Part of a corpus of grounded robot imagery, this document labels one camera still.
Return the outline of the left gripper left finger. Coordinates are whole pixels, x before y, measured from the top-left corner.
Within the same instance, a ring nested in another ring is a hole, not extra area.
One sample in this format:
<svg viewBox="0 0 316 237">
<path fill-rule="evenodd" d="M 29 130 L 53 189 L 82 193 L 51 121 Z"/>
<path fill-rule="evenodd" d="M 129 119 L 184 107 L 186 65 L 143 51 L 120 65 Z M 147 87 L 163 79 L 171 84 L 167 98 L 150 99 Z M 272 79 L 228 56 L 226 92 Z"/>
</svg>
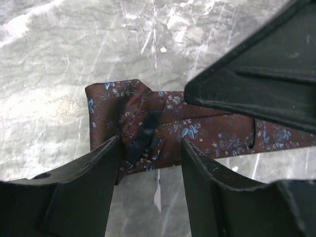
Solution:
<svg viewBox="0 0 316 237">
<path fill-rule="evenodd" d="M 120 158 L 120 139 L 33 179 L 0 184 L 3 237 L 103 237 Z"/>
</svg>

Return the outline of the brown floral necktie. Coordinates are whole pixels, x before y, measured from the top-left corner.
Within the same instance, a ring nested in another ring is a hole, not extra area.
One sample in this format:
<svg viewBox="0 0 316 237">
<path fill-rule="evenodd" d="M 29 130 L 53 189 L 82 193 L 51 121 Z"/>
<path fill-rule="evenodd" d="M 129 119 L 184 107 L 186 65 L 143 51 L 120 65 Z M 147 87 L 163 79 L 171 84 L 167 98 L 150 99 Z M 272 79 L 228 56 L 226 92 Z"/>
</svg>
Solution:
<svg viewBox="0 0 316 237">
<path fill-rule="evenodd" d="M 123 177 L 180 165 L 188 139 L 209 158 L 314 146 L 314 134 L 216 109 L 189 105 L 180 91 L 152 91 L 140 80 L 95 83 L 85 89 L 90 148 L 118 135 L 116 183 Z"/>
</svg>

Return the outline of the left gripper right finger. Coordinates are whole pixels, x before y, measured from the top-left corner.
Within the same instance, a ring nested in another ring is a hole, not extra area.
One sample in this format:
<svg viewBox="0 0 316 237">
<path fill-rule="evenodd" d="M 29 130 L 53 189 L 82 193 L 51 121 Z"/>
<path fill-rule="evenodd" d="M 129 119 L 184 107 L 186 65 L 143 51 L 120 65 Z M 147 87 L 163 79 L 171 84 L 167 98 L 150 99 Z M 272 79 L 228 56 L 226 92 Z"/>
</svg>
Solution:
<svg viewBox="0 0 316 237">
<path fill-rule="evenodd" d="M 261 183 L 207 157 L 188 139 L 181 156 L 192 236 L 315 236 L 315 180 Z"/>
</svg>

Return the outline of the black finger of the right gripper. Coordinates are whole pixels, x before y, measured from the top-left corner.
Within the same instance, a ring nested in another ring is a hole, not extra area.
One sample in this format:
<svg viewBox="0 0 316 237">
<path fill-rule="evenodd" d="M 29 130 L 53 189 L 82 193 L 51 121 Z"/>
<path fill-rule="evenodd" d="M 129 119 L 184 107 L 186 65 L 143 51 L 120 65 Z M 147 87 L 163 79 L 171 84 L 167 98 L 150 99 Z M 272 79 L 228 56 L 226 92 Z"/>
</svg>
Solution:
<svg viewBox="0 0 316 237">
<path fill-rule="evenodd" d="M 315 133 L 315 1 L 289 1 L 189 81 L 185 101 Z"/>
</svg>

